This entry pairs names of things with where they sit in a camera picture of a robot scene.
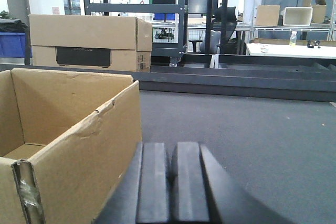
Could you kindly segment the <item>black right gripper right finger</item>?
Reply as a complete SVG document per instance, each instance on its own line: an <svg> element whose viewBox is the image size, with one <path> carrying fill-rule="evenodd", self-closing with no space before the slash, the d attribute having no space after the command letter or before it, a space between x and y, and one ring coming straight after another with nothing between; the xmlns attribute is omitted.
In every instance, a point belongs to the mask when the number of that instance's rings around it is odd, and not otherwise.
<svg viewBox="0 0 336 224"><path fill-rule="evenodd" d="M173 223L288 223L245 191L196 142L179 142L172 155Z"/></svg>

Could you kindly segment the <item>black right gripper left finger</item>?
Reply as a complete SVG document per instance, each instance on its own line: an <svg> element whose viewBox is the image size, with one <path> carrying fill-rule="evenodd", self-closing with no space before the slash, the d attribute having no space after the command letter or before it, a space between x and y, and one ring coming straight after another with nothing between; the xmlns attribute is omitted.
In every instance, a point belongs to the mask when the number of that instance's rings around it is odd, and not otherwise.
<svg viewBox="0 0 336 224"><path fill-rule="evenodd" d="M139 143L96 223L169 223L168 166L164 143Z"/></svg>

